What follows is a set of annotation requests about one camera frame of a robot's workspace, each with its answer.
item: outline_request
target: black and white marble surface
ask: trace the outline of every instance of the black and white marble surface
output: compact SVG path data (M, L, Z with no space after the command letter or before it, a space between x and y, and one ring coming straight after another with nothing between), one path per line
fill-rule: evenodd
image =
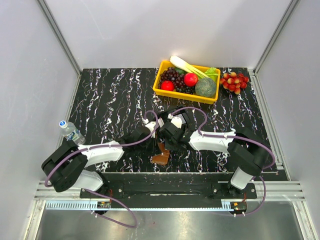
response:
M221 73L236 72L250 77L246 68L220 68ZM237 126L250 128L267 143L268 136L259 110L255 91L250 83L240 95L220 87L214 104L204 104L158 96L152 87L157 68L84 69L69 120L86 138L86 144L107 143L135 127L142 126L147 110L157 112L168 106L192 106L207 113L208 123L202 130L229 132ZM203 116L193 111L199 126ZM151 155L143 152L119 161L97 164L101 172L227 172L227 154L213 151L171 152L168 164L151 163ZM276 171L274 165L265 171Z

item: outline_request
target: bottle cap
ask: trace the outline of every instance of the bottle cap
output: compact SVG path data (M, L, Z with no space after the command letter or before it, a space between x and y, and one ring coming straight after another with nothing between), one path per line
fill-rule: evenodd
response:
M59 126L60 126L60 128L65 129L68 126L68 124L66 121L61 121L61 122L59 122Z

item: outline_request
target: grapes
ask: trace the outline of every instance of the grapes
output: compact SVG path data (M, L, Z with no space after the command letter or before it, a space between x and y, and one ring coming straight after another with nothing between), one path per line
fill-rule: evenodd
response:
M195 92L195 87L186 86L184 79L185 74L180 74L174 67L168 67L167 70L164 70L163 73L160 74L157 86L158 89L161 89L161 85L164 81L171 81L177 93L193 94Z

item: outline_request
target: green melon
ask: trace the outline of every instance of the green melon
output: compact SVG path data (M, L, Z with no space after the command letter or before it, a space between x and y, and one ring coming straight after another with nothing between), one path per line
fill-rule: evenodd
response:
M195 85L195 93L202 97L212 98L216 91L217 85L210 77L199 79Z

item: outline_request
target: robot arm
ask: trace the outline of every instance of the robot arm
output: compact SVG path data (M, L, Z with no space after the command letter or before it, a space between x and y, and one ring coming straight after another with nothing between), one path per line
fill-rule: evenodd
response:
M261 139L248 130L242 128L231 132L202 132L202 134L214 134L224 137L202 136L193 127L193 118L185 111L172 118L168 117L170 112L162 112L159 115L160 129L157 130L159 137L164 138L165 149L167 150L210 150L222 153L228 153L228 162L234 165L234 174L230 180L230 185L236 190L243 190L247 183L254 177L259 176L262 172L269 153L252 143L243 143L232 136L241 136L248 139L263 143ZM66 156L77 150L84 150L76 154L71 161L66 161L59 167L50 178L51 184L57 192L63 192L70 187L85 188L92 191L98 190L103 184L108 184L98 172L87 171L84 168L107 161L118 161L125 151L134 148L135 151L148 151L145 143L135 145L130 148L108 147L108 145L135 143L151 133L156 123L146 121L145 126L135 129L132 133L116 139L109 143L104 143L106 147L92 150L96 145L79 145L73 141L65 141L63 144L42 164L41 168L48 176L49 173L61 162Z
M137 142L148 136L154 129L156 122L146 121L146 125L137 128L131 134L127 134L120 139L104 143L105 147L95 148L101 144L95 145L76 145L73 141L64 141L62 145L41 165L42 170L48 176L49 173L59 164L66 156L75 151L82 152L74 155L69 161L63 163L51 176L50 182L56 192L63 192L71 187L85 188L92 191L98 190L104 181L101 174L95 171L85 170L90 165L99 164L108 161L118 161L125 151L132 151L131 147L110 147L110 145L122 145ZM148 145L136 146L135 149L148 150Z
M228 162L231 162L235 169L230 185L237 190L243 190L253 177L260 176L269 153L254 143L234 139L238 136L265 145L248 128L243 127L231 132L201 131L201 135L192 127L193 123L186 112L171 116L172 112L171 110L160 115L160 120L162 120L161 117L165 120L162 120L163 124L158 132L165 138L166 149L210 150L229 154Z

